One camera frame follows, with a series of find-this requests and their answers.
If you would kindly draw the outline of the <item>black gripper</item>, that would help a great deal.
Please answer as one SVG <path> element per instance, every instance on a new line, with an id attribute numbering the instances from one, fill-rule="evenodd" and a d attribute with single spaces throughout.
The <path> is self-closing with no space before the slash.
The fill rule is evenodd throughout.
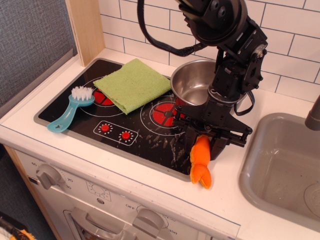
<path id="1" fill-rule="evenodd" d="M 246 98 L 252 101 L 253 93 L 249 91 L 246 94 Z M 176 115 L 173 124 L 183 132 L 181 142 L 185 153 L 190 154 L 200 135 L 209 137 L 211 161 L 217 159 L 226 145 L 244 147 L 253 130 L 235 117 L 248 114 L 253 106 L 240 111 L 243 100 L 240 104 L 227 105 L 209 99 L 203 105 L 191 106 L 177 104 L 175 96 Z"/>

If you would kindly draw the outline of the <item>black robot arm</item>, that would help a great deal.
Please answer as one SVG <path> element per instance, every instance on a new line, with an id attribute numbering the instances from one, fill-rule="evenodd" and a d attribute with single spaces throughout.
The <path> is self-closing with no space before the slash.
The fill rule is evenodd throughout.
<path id="1" fill-rule="evenodd" d="M 210 158 L 215 160 L 227 145 L 243 147 L 253 131 L 232 113 L 240 115 L 238 104 L 251 97 L 263 79 L 267 37 L 248 16 L 243 0 L 181 0 L 179 9 L 199 43 L 216 46 L 218 54 L 205 102 L 191 105 L 178 96 L 174 124 L 184 131 L 187 152 L 198 136 L 208 136 Z"/>

